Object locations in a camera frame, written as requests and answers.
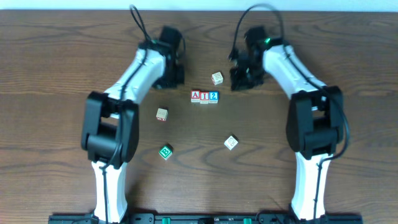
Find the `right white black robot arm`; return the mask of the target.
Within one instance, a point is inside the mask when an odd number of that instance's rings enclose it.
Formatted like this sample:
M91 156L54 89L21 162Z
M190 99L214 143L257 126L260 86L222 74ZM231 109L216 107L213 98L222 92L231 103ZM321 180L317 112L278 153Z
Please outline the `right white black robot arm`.
M285 133L296 157L295 192L290 209L298 222L324 223L323 204L328 166L343 139L343 94L318 80L283 38L270 38L263 26L244 35L246 51L233 48L229 59L231 89L262 85L265 75L276 80L289 99Z

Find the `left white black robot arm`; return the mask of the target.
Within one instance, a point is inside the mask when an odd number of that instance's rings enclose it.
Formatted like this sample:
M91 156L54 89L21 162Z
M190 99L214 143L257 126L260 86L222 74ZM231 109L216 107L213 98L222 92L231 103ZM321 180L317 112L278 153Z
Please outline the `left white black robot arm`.
M184 83L178 48L185 44L178 29L164 26L158 39L146 37L119 80L105 92L91 92L85 104L81 148L96 177L97 223L121 223L127 212L127 164L139 143L139 105L151 88Z

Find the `blue number 2 block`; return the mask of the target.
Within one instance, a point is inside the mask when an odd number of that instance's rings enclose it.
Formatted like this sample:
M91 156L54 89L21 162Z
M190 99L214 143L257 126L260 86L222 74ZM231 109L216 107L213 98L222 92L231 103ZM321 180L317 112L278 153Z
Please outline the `blue number 2 block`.
M210 91L209 92L209 104L217 104L219 101L219 92Z

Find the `red letter A block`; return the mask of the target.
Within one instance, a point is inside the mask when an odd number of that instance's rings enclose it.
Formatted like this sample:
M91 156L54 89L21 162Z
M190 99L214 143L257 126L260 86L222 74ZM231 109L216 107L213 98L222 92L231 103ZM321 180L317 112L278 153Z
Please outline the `red letter A block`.
M200 102L200 90L192 90L190 95L190 101L192 103Z

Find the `red letter I block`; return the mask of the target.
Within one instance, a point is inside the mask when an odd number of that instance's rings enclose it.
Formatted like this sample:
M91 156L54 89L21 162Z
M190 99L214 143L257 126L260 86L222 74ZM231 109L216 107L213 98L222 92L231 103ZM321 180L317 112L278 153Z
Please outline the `red letter I block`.
M209 92L201 91L200 92L200 104L208 104L210 101L209 99Z

